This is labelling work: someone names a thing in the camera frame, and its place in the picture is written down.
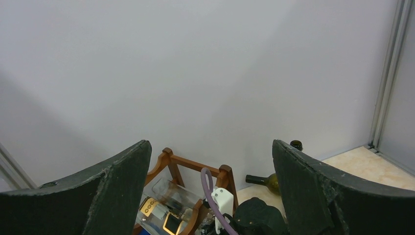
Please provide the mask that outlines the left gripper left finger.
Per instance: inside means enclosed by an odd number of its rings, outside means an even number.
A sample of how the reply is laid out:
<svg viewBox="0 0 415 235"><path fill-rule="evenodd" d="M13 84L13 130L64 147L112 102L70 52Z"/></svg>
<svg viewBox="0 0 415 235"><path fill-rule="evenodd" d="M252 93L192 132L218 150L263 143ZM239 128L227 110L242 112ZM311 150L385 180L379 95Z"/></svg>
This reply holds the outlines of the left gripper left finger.
<svg viewBox="0 0 415 235"><path fill-rule="evenodd" d="M151 153L150 142L141 140L39 188L1 193L1 234L132 234Z"/></svg>

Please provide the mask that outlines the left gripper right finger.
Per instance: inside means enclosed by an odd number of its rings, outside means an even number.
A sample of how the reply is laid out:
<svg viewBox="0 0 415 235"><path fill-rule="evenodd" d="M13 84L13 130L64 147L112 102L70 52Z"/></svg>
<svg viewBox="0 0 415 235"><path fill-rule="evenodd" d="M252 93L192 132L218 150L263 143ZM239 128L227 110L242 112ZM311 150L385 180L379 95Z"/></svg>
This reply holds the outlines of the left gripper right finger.
<svg viewBox="0 0 415 235"><path fill-rule="evenodd" d="M414 234L414 191L354 176L281 140L272 156L291 234Z"/></svg>

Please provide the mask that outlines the clear bottle black cap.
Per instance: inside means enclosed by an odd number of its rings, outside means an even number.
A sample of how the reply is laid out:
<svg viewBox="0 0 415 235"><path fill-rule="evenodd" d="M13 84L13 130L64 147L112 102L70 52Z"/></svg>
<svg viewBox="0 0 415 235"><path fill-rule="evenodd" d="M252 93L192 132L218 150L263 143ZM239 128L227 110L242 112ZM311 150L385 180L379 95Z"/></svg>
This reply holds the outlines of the clear bottle black cap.
<svg viewBox="0 0 415 235"><path fill-rule="evenodd" d="M151 235L179 235L187 227L192 210L175 213L157 199L144 195L136 216L136 223Z"/></svg>

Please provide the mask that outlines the dark wine bottle grey label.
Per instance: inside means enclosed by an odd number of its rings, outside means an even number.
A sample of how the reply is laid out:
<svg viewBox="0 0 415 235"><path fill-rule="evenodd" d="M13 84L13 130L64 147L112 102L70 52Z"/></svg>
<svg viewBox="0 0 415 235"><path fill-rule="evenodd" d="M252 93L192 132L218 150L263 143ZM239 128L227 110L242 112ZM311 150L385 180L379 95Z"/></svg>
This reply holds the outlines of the dark wine bottle grey label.
<svg viewBox="0 0 415 235"><path fill-rule="evenodd" d="M299 151L302 151L302 150L303 150L303 145L302 145L302 142L301 142L301 141L299 141L299 140L292 140L292 141L290 142L290 145L291 145L292 147L294 147L295 149L299 150Z"/></svg>

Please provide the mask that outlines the clear glass bottle back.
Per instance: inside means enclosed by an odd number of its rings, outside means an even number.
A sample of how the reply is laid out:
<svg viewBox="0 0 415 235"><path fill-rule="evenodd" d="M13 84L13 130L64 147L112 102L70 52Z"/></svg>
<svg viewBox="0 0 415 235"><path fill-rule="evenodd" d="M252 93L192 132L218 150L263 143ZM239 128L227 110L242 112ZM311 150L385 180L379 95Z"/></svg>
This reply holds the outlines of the clear glass bottle back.
<svg viewBox="0 0 415 235"><path fill-rule="evenodd" d="M192 217L194 206L201 199L201 196L165 178L160 178L151 191L156 200L179 218L187 221Z"/></svg>

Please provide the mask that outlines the brown wooden wine rack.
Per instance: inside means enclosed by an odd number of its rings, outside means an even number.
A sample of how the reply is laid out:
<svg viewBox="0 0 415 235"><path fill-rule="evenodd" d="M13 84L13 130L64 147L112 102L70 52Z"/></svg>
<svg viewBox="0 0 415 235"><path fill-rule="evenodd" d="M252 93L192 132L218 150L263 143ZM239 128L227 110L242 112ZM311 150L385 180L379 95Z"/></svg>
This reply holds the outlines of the brown wooden wine rack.
<svg viewBox="0 0 415 235"><path fill-rule="evenodd" d="M213 168L211 166L177 156L170 148L165 148L159 155L156 166L147 174L145 183L149 184L165 168L168 168L171 174L170 181L184 187L185 189L187 188L184 185L184 179L180 172L182 168L193 170L195 172L193 177L196 180L205 180L206 182L206 187L204 187L201 192L194 192L195 194L201 196L201 199L199 199L194 206L192 217L187 227L180 233L180 235L208 235L209 229L213 228L215 219L215 215L210 206L213 206L213 210L218 212L217 206L211 197L211 193L215 188L225 188L227 191L232 193L234 195L233 210L235 211L238 207L234 176L230 166L223 164L219 168ZM227 223L223 220L223 216L220 215L219 218L225 226ZM133 228L133 234L150 235L137 223Z"/></svg>

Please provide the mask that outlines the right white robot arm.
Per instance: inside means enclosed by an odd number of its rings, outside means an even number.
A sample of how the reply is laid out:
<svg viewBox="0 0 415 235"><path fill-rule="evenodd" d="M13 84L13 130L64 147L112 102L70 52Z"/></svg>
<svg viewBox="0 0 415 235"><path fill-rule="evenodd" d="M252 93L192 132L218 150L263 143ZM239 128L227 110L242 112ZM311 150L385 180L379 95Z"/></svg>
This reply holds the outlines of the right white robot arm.
<svg viewBox="0 0 415 235"><path fill-rule="evenodd" d="M230 233L220 219L214 219L213 228L209 235L288 235L288 225L285 223L279 209L267 205L263 200L254 197L233 210L231 202L219 203L218 211L222 214Z"/></svg>

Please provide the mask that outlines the lying green wine bottle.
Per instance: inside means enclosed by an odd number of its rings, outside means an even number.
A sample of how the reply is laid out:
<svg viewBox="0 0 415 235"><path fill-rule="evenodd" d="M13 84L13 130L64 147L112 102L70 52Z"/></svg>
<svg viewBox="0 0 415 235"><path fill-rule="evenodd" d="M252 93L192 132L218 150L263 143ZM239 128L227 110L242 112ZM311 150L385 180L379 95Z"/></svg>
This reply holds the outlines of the lying green wine bottle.
<svg viewBox="0 0 415 235"><path fill-rule="evenodd" d="M280 195L277 175L275 173L269 175L268 177L246 175L245 182L249 184L265 186L272 194Z"/></svg>

